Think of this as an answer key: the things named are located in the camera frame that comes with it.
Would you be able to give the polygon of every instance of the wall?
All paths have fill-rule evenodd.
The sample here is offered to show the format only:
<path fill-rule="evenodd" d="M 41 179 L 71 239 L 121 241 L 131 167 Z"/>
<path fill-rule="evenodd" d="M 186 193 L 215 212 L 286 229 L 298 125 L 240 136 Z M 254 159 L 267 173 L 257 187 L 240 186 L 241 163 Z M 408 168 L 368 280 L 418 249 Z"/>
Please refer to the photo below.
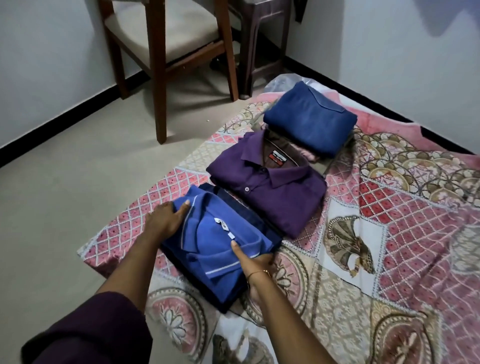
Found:
<path fill-rule="evenodd" d="M 0 147 L 115 84 L 95 0 L 2 0 L 0 35 Z"/>
<path fill-rule="evenodd" d="M 480 154 L 478 0 L 309 0 L 287 55 Z"/>

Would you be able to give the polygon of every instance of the beige seat cushion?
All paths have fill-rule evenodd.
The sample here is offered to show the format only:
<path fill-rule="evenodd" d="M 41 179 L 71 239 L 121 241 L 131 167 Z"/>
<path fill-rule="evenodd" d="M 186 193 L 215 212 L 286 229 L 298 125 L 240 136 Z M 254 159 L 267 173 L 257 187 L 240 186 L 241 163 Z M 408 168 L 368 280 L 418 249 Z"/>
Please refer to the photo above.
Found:
<path fill-rule="evenodd" d="M 193 0 L 165 1 L 167 63 L 216 39 L 216 18 Z M 150 67 L 145 7 L 132 4 L 105 20 L 115 34 L 143 63 Z"/>

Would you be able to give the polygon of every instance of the bedsheet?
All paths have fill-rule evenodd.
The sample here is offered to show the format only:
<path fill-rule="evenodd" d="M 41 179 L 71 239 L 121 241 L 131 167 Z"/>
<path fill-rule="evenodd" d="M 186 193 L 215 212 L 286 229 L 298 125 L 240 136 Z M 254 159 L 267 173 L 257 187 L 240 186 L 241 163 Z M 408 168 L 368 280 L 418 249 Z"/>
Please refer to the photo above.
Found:
<path fill-rule="evenodd" d="M 322 208 L 282 242 L 274 280 L 339 363 L 480 362 L 480 157 L 322 92 L 358 115 L 355 137 L 326 175 Z M 208 164 L 280 95 L 259 95 L 80 248 L 81 259 L 108 276 L 146 213 L 209 182 Z M 196 363 L 277 363 L 247 293 L 222 315 L 161 251 L 146 311 Z"/>

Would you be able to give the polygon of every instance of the brown plastic stool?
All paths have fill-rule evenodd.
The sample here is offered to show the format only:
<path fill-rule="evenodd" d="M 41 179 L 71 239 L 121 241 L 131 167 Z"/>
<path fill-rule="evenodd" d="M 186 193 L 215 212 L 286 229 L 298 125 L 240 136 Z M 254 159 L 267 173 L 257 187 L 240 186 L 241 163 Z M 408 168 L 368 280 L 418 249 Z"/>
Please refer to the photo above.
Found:
<path fill-rule="evenodd" d="M 290 26 L 291 0 L 228 0 L 228 8 L 241 19 L 240 64 L 238 85 L 240 98 L 252 97 L 252 85 L 256 79 L 283 69 Z M 260 23 L 277 16 L 284 16 L 280 59 L 255 68 L 255 49 Z"/>

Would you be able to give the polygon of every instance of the sleeve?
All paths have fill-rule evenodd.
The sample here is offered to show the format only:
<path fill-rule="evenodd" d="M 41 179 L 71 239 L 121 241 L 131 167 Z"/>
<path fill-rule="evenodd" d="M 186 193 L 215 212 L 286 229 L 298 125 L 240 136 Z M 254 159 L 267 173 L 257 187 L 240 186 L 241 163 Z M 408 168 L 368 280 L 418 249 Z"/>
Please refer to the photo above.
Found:
<path fill-rule="evenodd" d="M 152 337 L 145 316 L 120 293 L 96 294 L 29 340 L 22 363 L 148 363 Z"/>

